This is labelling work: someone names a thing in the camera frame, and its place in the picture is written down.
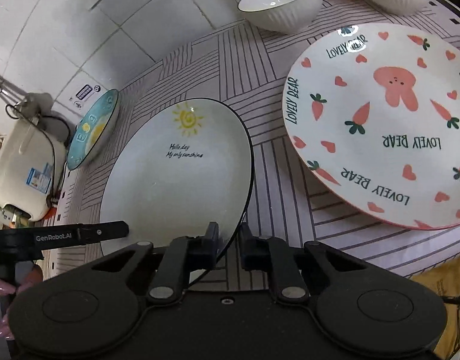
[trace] yellow sun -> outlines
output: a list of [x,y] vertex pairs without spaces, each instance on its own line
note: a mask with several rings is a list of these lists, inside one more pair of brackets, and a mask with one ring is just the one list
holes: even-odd
[[178,128],[182,130],[182,136],[186,135],[190,137],[191,135],[196,135],[198,129],[202,128],[200,120],[204,118],[203,116],[197,115],[197,107],[189,107],[188,103],[185,102],[182,105],[177,104],[177,110],[178,111],[173,111],[173,113],[177,115],[173,120],[180,124]]

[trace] small blue dish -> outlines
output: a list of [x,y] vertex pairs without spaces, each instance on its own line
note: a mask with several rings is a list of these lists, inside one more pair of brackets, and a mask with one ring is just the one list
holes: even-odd
[[102,149],[117,121],[120,102],[118,91],[102,95],[77,126],[68,150],[67,167],[74,170],[89,163]]

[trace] table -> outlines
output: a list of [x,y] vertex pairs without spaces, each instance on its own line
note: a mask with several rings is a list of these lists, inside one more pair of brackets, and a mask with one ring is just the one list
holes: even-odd
[[[237,21],[181,46],[121,91],[122,108],[106,149],[86,168],[67,172],[56,217],[47,224],[97,223],[107,178],[137,130],[170,105],[219,99],[243,119],[255,154],[255,183],[245,219],[256,235],[291,246],[319,240],[400,275],[460,254],[460,227],[417,231],[382,224],[330,193],[299,160],[284,128],[281,94],[294,60],[315,40],[343,26],[390,22],[436,34],[460,49],[460,11],[431,0],[411,16],[387,14],[366,0],[327,0],[304,31],[282,35]],[[50,253],[51,275],[101,256],[99,245]],[[234,242],[198,290],[257,290],[265,275],[240,269]]]

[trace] silver screw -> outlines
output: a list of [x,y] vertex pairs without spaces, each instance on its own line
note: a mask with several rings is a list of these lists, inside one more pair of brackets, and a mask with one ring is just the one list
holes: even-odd
[[160,286],[150,290],[150,296],[155,299],[168,299],[173,295],[170,287]]
[[286,287],[282,290],[282,295],[288,299],[300,299],[305,296],[306,292],[300,287]]
[[232,298],[224,298],[222,299],[222,304],[233,304],[235,301]]

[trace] line-patterned tablecloth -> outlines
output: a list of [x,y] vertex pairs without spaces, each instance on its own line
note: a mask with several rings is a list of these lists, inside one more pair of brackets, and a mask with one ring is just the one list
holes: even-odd
[[[291,246],[316,239],[400,275],[459,255],[460,227],[408,230],[359,212],[313,177],[286,135],[282,89],[296,58],[342,26],[377,22],[413,26],[460,49],[460,12],[445,0],[431,0],[412,16],[389,15],[365,0],[328,0],[312,25],[293,35],[261,30],[244,20],[220,28],[181,46],[121,91],[123,106],[106,150],[86,168],[67,172],[54,223],[98,222],[108,176],[137,130],[174,103],[209,97],[232,107],[252,138],[255,183],[246,220],[254,234],[281,237]],[[56,250],[49,268],[55,275],[99,256],[99,245]],[[237,256],[233,243],[218,268],[196,287],[264,287],[265,276],[242,271]]]

